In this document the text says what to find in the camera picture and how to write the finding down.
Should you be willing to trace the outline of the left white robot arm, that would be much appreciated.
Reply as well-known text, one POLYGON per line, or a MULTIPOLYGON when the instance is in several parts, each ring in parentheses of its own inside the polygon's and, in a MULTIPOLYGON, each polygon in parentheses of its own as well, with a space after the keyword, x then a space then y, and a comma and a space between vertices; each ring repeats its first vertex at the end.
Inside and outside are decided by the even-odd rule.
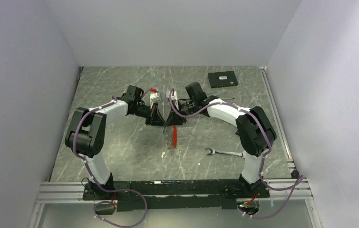
POLYGON ((77 108, 65 135, 65 145, 82 160, 89 173, 90 186, 96 186, 101 199, 109 199, 115 191, 112 173, 106 167, 101 150, 104 145, 106 126, 111 121, 127 115, 145 119, 150 126, 166 126, 158 110, 158 104, 146 105, 142 100, 145 91, 130 85, 121 97, 95 108, 77 108))

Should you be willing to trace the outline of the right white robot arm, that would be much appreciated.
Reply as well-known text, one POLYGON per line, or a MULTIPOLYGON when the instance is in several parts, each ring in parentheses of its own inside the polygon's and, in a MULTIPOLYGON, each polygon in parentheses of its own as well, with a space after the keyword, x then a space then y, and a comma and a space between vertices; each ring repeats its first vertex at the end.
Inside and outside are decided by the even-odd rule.
POLYGON ((271 151, 277 135, 265 111, 260 106, 241 107, 211 95, 207 96, 198 82, 186 87, 188 99, 179 100, 175 90, 168 93, 169 104, 174 115, 180 119, 198 114, 213 117, 232 124, 244 149, 244 168, 241 172, 240 192, 251 197, 258 191, 262 179, 264 159, 271 151))

